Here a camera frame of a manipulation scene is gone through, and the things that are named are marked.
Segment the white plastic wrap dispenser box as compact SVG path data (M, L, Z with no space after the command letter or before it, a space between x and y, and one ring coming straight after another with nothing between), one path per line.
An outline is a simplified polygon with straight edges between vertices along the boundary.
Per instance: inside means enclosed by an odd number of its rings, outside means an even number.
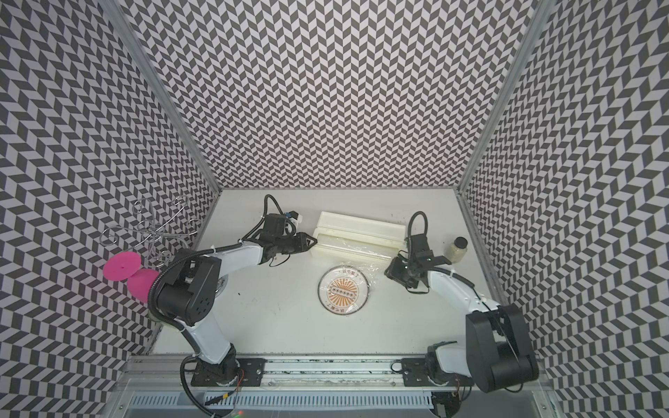
M347 260L390 261L405 249L406 226L334 212L322 212L313 254Z

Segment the clear plastic wrap sheet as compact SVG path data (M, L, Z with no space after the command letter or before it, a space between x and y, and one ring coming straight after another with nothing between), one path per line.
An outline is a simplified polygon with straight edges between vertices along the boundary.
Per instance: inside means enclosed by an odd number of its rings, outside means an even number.
M317 287L321 305L334 315L349 316L368 304L377 277L390 264L393 249L322 235L311 253L325 266Z

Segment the round patterned ceramic plate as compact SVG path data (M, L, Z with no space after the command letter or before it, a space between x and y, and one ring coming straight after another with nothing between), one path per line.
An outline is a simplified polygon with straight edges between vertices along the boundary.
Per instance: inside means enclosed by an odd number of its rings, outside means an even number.
M334 315L347 316L360 311L370 295L367 276L353 266L335 266L319 281L317 289L321 305Z

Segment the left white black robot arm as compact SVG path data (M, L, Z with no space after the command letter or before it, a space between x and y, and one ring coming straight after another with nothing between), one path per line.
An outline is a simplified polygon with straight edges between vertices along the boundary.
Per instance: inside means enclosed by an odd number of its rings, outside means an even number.
M297 230L298 217L297 212L265 214L236 244L180 252L151 285L151 314L186 339L193 350L190 360L203 381L221 386L240 381L234 345L210 312L230 274L315 247L317 238Z

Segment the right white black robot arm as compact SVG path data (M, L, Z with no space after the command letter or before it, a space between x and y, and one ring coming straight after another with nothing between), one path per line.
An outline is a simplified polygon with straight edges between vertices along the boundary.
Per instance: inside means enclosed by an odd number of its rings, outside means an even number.
M464 324L462 337L428 347L425 370L430 381L442 386L468 379L484 393L536 381L538 361L521 310L484 297L446 257L433 253L424 233L406 241L407 248L385 270L386 277L411 294L425 285L430 294L456 308Z

